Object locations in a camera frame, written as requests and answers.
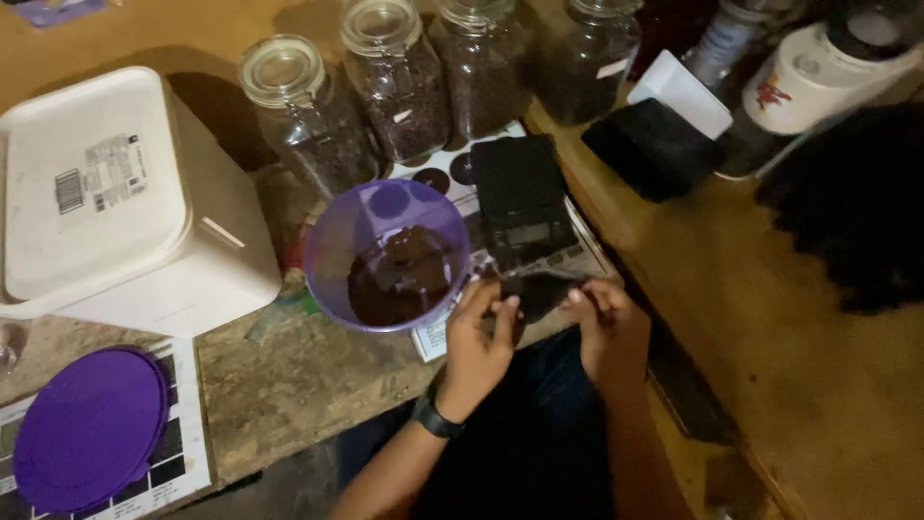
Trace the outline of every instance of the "dark pants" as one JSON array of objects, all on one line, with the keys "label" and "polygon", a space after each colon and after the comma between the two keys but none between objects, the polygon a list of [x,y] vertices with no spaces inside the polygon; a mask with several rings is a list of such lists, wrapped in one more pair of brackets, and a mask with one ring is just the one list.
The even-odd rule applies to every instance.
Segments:
[{"label": "dark pants", "polygon": [[[569,328],[514,355],[463,435],[447,444],[414,516],[613,517],[602,404],[580,364],[579,347],[578,329]],[[387,438],[408,412],[381,428],[391,429]],[[387,440],[362,450],[350,441],[354,432],[345,434],[341,452],[348,458],[363,453],[365,462]],[[356,461],[345,462],[342,481],[356,474],[349,470]]]}]

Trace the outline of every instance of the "barcode label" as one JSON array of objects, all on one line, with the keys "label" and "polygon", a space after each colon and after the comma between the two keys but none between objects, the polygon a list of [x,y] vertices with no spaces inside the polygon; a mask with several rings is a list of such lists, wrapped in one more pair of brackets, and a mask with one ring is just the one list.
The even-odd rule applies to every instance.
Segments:
[{"label": "barcode label", "polygon": [[64,215],[83,206],[83,191],[80,189],[80,172],[72,169],[55,177],[55,197],[58,214]]}]

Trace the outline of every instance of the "white box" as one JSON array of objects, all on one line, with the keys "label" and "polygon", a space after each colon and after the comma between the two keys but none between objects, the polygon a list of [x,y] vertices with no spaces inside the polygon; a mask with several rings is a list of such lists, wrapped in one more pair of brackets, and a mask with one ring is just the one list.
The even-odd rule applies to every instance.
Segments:
[{"label": "white box", "polygon": [[282,285],[247,174],[149,68],[0,117],[0,316],[192,337]]}]

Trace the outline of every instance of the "wristwatch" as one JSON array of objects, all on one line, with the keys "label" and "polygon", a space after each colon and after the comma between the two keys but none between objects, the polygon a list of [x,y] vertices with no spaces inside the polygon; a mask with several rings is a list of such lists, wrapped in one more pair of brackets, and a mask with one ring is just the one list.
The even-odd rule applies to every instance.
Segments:
[{"label": "wristwatch", "polygon": [[433,406],[431,396],[424,394],[414,404],[414,418],[420,421],[423,427],[434,436],[441,439],[455,439],[465,429],[464,424],[458,424],[440,415]]}]

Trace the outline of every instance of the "glass jar lid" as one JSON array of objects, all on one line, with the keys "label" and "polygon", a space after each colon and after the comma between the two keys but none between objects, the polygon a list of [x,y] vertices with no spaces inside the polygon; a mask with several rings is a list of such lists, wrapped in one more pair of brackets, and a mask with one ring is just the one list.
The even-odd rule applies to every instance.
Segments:
[{"label": "glass jar lid", "polygon": [[444,19],[483,33],[514,10],[515,0],[437,0]]},{"label": "glass jar lid", "polygon": [[310,106],[327,77],[318,49],[295,34],[256,42],[241,57],[237,74],[250,101],[268,108]]},{"label": "glass jar lid", "polygon": [[340,37],[360,56],[403,56],[423,30],[410,0],[350,0],[340,18]]},{"label": "glass jar lid", "polygon": [[644,5],[644,0],[571,0],[574,9],[598,19],[632,15]]}]

